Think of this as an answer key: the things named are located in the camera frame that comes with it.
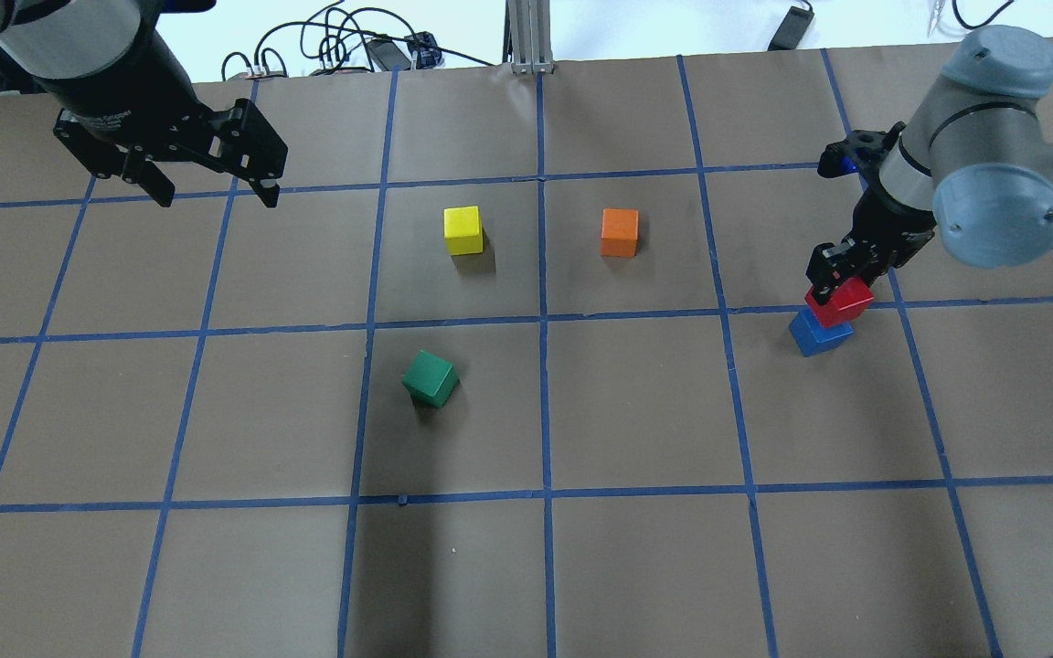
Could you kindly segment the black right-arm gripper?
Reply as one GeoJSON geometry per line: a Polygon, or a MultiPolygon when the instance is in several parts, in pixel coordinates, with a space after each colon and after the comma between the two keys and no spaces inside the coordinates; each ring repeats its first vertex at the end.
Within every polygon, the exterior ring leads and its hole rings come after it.
{"type": "Polygon", "coordinates": [[[845,237],[812,250],[806,268],[812,299],[827,305],[852,278],[872,286],[888,271],[907,265],[928,245],[935,228],[930,211],[902,205],[880,190],[865,191],[845,237]]]}

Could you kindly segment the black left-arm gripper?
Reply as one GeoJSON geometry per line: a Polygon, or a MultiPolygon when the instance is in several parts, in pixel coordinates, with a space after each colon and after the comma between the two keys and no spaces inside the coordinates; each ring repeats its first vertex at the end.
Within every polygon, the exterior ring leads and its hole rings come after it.
{"type": "Polygon", "coordinates": [[[229,109],[197,99],[68,101],[53,133],[91,174],[120,176],[160,207],[172,206],[176,187],[157,163],[236,176],[264,207],[279,205],[289,145],[249,99],[229,109]]]}

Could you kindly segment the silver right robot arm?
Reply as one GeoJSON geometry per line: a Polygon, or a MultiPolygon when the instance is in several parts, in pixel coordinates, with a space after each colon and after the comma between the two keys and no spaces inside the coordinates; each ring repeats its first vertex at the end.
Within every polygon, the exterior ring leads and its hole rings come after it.
{"type": "Polygon", "coordinates": [[[823,57],[845,134],[819,175],[859,192],[808,263],[819,313],[857,278],[899,321],[931,430],[962,613],[932,604],[936,653],[1053,657],[1053,41],[987,26],[948,62],[823,57]]]}

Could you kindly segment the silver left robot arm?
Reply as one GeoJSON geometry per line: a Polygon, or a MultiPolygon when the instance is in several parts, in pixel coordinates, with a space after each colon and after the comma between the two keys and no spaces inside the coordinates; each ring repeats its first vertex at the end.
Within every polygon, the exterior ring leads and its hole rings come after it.
{"type": "Polygon", "coordinates": [[[157,32],[163,1],[0,1],[0,49],[61,112],[54,136],[93,176],[170,206],[162,163],[194,163],[279,204],[289,147],[254,101],[210,109],[157,32]]]}

